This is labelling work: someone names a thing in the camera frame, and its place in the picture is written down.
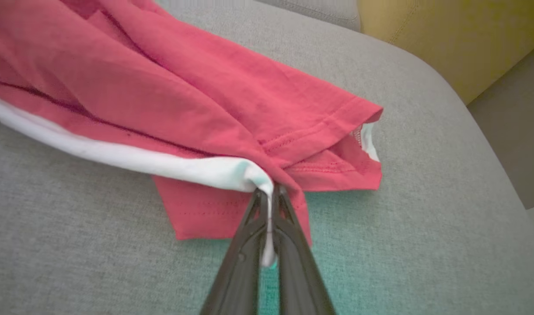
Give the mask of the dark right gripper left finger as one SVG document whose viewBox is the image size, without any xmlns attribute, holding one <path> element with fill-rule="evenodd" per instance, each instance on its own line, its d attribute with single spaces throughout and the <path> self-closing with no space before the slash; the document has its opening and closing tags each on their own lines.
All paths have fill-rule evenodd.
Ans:
<svg viewBox="0 0 534 315">
<path fill-rule="evenodd" d="M 202 305 L 202 315 L 258 313 L 258 282 L 265 247 L 267 208 L 267 195 L 257 189 Z"/>
</svg>

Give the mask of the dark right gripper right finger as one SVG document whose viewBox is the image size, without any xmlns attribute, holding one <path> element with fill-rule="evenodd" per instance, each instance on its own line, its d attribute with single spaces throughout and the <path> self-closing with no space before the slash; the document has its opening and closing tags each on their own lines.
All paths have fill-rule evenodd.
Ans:
<svg viewBox="0 0 534 315">
<path fill-rule="evenodd" d="M 279 258 L 279 313 L 335 315 L 289 194 L 282 185 L 276 185 L 273 191 L 273 239 Z"/>
</svg>

